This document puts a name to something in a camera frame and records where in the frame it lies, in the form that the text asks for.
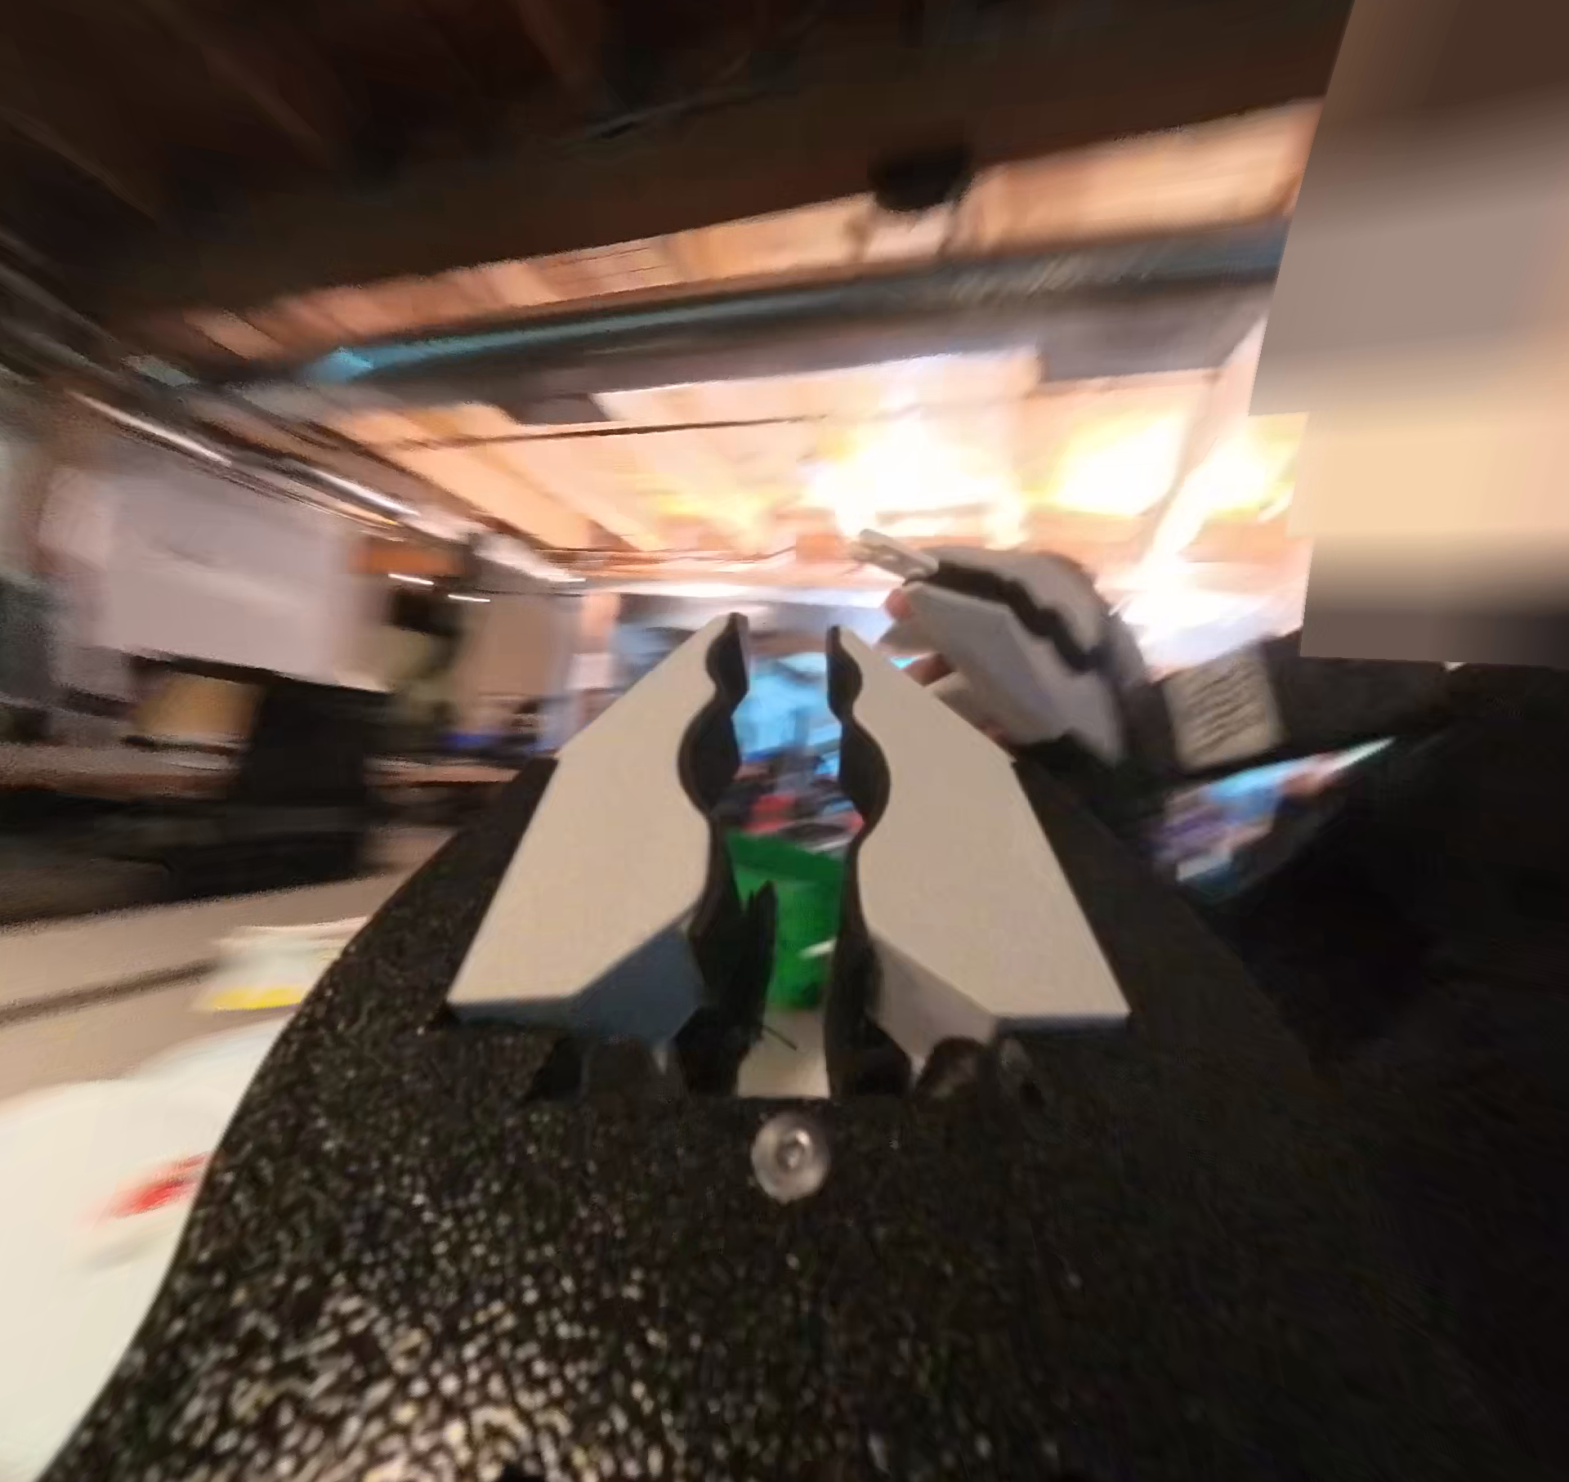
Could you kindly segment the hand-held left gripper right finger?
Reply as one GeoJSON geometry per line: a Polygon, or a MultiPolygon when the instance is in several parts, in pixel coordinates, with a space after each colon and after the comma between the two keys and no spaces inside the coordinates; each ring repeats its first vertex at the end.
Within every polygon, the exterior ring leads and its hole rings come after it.
{"type": "Polygon", "coordinates": [[[1129,1004],[1014,765],[849,629],[826,641],[841,873],[831,1096],[900,1094],[939,1046],[1117,1030],[1129,1004]]]}

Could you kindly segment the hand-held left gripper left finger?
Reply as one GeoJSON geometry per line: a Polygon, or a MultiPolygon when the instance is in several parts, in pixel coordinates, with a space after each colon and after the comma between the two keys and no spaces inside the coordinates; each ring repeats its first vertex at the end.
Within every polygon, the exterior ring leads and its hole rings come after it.
{"type": "Polygon", "coordinates": [[[454,1020],[637,1045],[689,1091],[735,1089],[776,925],[720,824],[746,688],[746,618],[723,613],[558,749],[447,988],[454,1020]]]}

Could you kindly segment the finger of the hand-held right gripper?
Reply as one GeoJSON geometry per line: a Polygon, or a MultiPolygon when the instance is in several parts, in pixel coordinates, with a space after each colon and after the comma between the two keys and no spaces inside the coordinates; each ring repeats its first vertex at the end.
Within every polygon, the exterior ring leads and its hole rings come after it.
{"type": "Polygon", "coordinates": [[[1075,561],[1055,552],[996,551],[968,546],[941,548],[934,556],[939,587],[977,587],[982,597],[1001,597],[1022,616],[1027,603],[1055,605],[1078,641],[1102,646],[1106,667],[1120,709],[1129,693],[1147,685],[1147,669],[1130,631],[1075,561]]]}
{"type": "Polygon", "coordinates": [[[951,703],[1018,750],[1068,747],[1101,765],[1127,754],[1102,646],[1085,647],[1055,605],[1022,616],[1001,597],[905,582],[905,619],[947,665],[951,703]]]}

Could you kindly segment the person's right forearm black sleeve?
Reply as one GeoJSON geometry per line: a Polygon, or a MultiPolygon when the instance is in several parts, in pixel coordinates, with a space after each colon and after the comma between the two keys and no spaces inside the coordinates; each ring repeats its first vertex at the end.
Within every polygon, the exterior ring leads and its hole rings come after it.
{"type": "Polygon", "coordinates": [[[1222,925],[1338,1091],[1519,1477],[1565,1478],[1565,672],[1446,675],[1441,726],[1279,801],[1222,925]]]}

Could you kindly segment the person's right hand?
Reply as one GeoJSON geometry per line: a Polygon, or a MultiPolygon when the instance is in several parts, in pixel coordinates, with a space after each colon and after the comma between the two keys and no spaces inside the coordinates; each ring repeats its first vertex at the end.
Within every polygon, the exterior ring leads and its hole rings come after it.
{"type": "Polygon", "coordinates": [[[942,700],[954,700],[964,688],[946,654],[931,641],[911,606],[905,587],[893,588],[882,605],[887,626],[875,644],[888,660],[921,687],[933,687],[942,700]]]}

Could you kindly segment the colourful printed booklet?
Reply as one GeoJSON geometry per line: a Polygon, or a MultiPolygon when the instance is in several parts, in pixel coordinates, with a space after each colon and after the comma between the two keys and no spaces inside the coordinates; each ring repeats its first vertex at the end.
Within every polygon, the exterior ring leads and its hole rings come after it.
{"type": "Polygon", "coordinates": [[[1147,852],[1194,899],[1241,899],[1317,835],[1344,786],[1389,745],[1375,739],[1183,785],[1147,826],[1147,852]]]}

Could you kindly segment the green plastic box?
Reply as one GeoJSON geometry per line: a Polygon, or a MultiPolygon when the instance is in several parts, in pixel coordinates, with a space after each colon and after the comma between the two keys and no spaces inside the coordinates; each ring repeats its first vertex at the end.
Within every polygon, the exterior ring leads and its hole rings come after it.
{"type": "Polygon", "coordinates": [[[740,831],[727,831],[723,840],[741,902],[772,888],[767,1006],[816,1007],[839,929],[846,842],[797,842],[740,831]]]}

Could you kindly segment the black ceiling fixture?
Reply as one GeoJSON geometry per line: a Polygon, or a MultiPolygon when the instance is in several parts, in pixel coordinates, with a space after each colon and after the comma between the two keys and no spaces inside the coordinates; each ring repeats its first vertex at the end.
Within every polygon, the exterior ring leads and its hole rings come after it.
{"type": "Polygon", "coordinates": [[[905,148],[872,161],[867,188],[888,215],[911,217],[949,209],[970,191],[973,158],[962,142],[905,148]]]}

